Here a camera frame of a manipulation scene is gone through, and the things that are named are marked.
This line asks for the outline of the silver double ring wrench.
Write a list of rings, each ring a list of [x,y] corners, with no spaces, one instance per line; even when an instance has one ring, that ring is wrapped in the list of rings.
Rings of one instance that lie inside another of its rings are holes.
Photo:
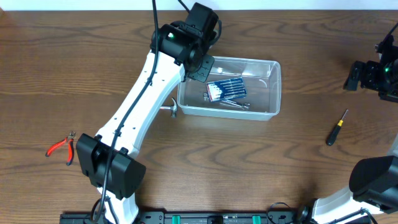
[[[250,106],[251,106],[249,103],[239,103],[239,102],[233,101],[233,100],[221,100],[221,101],[219,101],[219,104],[223,105],[223,106],[240,108],[242,110],[249,110]]]

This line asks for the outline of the blue screwdriver set case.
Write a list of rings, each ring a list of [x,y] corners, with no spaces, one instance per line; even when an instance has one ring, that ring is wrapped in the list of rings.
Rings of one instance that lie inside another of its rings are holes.
[[[206,90],[211,102],[244,98],[247,95],[244,80],[241,77],[208,82]]]

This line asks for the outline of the small claw hammer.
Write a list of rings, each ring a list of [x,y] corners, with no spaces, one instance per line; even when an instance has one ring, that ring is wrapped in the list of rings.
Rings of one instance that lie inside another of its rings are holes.
[[[160,110],[169,110],[170,111],[170,116],[172,118],[176,118],[177,117],[177,111],[178,111],[178,104],[175,100],[174,97],[172,97],[172,104],[170,106],[161,106]]]

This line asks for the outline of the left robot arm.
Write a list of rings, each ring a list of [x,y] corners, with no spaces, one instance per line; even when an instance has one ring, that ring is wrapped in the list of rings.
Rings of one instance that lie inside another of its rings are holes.
[[[135,160],[149,126],[170,92],[190,78],[205,82],[214,64],[209,49],[221,36],[216,12],[196,2],[184,21],[155,23],[150,52],[139,78],[112,118],[91,137],[82,134],[76,152],[82,173],[101,192],[88,223],[133,223],[134,193],[146,167]]]

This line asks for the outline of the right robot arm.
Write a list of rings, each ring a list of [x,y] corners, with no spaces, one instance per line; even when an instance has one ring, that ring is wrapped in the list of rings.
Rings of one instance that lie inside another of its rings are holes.
[[[365,88],[381,100],[397,101],[397,46],[388,32],[375,46],[379,61],[356,61],[343,85],[348,91]],[[375,223],[375,215],[397,211],[397,144],[388,155],[360,160],[347,187],[304,205],[294,223]]]

